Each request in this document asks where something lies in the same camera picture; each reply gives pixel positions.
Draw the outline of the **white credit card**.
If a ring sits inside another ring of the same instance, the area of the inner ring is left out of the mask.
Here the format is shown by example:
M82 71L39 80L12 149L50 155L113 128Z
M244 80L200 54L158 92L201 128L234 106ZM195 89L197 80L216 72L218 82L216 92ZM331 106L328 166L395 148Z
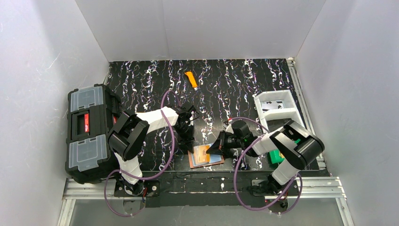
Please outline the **white credit card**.
M282 101L265 101L265 102L262 102L261 106L262 106L262 110L264 112L269 111L269 110L284 108L284 104Z

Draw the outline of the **black toolbox with clear lids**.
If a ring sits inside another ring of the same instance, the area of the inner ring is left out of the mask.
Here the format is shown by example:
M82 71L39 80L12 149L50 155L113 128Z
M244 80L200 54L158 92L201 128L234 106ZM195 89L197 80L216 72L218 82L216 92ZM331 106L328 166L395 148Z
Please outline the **black toolbox with clear lids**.
M119 96L104 84L68 94L65 171L77 183L99 183L119 168L106 138L120 113Z

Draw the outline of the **orange credit card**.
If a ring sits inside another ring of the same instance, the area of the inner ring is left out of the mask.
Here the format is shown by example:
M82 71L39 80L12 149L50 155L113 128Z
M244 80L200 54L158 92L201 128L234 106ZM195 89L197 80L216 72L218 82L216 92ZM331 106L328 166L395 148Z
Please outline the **orange credit card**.
M207 153L209 148L210 145L198 145L194 147L193 157L195 165L210 163L210 154Z

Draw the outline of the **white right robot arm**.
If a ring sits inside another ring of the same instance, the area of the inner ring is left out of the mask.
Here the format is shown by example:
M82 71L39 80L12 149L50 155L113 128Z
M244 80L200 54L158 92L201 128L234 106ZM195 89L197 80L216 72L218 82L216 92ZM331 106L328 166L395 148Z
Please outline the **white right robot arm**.
M278 190L299 171L306 169L325 150L325 145L294 120L262 136L255 136L244 120L237 120L219 133L206 153L231 158L233 150L239 148L251 157L275 150L283 155L283 162L268 176L268 186Z

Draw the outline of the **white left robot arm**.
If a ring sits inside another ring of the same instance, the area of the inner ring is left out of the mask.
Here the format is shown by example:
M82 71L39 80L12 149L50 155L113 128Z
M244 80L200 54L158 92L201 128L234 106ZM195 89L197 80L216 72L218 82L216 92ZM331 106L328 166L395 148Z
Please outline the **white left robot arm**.
M166 128L177 132L175 145L185 153L193 153L194 123L198 118L196 108L191 104L165 106L161 109L128 114L123 112L109 131L107 143L114 152L122 178L134 186L143 176L139 166L138 154L141 152L147 134Z

